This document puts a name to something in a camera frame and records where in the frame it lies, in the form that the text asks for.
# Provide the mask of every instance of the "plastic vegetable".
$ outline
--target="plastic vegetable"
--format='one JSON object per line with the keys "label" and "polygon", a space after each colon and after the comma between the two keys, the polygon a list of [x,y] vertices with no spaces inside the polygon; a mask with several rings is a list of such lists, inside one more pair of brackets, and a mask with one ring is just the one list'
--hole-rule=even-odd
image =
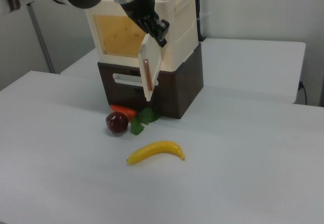
{"label": "plastic vegetable", "polygon": [[106,117],[106,124],[112,132],[121,133],[127,129],[128,118],[124,114],[115,111]]}
{"label": "plastic vegetable", "polygon": [[128,120],[132,120],[133,116],[135,116],[137,114],[137,112],[134,109],[125,107],[125,106],[119,106],[119,105],[110,105],[110,108],[113,111],[118,111],[122,114],[124,114]]}
{"label": "plastic vegetable", "polygon": [[162,140],[148,144],[133,152],[127,159],[128,164],[135,164],[158,153],[170,153],[180,157],[183,161],[185,159],[181,147],[173,141]]}

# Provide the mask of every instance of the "yellow banana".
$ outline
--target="yellow banana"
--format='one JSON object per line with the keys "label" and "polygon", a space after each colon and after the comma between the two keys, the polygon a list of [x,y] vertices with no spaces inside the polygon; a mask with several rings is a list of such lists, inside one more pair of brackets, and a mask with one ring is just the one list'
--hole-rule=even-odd
{"label": "yellow banana", "polygon": [[184,154],[182,153],[181,147],[178,144],[172,141],[162,140],[153,142],[134,151],[128,157],[127,163],[135,164],[157,153],[171,153],[180,157],[182,161],[184,160]]}

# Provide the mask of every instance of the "carrot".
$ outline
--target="carrot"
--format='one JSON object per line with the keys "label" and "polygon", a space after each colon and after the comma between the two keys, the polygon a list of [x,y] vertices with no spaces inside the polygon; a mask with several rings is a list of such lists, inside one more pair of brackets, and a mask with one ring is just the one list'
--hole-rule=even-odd
{"label": "carrot", "polygon": [[119,106],[119,105],[110,105],[111,109],[114,111],[118,111],[122,114],[124,114],[129,121],[132,120],[133,116],[137,114],[137,112],[134,109],[125,107],[125,106]]}

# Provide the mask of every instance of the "cable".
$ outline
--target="cable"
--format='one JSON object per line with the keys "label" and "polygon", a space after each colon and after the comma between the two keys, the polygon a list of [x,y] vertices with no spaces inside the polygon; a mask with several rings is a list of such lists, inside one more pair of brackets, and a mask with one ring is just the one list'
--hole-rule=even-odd
{"label": "cable", "polygon": [[299,84],[298,84],[298,91],[299,91],[300,89],[302,89],[302,88],[303,88],[303,90],[304,90],[304,95],[305,95],[305,105],[307,105],[307,94],[306,94],[306,89],[305,89],[304,83],[303,83],[302,81],[300,81]]}

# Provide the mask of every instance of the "box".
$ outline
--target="box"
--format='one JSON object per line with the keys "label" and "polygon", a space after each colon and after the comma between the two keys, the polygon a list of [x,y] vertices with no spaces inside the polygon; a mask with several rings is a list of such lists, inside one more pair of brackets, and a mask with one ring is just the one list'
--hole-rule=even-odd
{"label": "box", "polygon": [[203,87],[195,0],[155,0],[155,11],[170,23],[163,48],[113,0],[86,13],[109,104],[181,118]]}

